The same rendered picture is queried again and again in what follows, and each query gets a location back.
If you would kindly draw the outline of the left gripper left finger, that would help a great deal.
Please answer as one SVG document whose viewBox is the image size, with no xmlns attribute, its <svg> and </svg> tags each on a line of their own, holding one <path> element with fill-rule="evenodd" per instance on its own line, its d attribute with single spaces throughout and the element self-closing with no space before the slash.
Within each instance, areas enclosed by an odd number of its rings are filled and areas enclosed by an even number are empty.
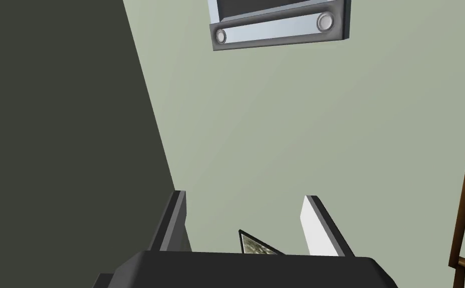
<svg viewBox="0 0 465 288">
<path fill-rule="evenodd" d="M 186 191 L 175 190 L 164 209 L 163 216 L 151 241 L 152 251 L 190 252 L 186 229 Z"/>
</svg>

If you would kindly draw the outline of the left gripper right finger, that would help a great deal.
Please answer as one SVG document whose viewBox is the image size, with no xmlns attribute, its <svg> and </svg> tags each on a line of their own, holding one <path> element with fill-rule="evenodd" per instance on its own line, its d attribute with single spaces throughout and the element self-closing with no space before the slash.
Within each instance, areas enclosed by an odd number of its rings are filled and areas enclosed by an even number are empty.
<svg viewBox="0 0 465 288">
<path fill-rule="evenodd" d="M 308 251 L 312 256 L 355 256 L 330 213 L 316 195 L 304 197 L 300 223 Z"/>
</svg>

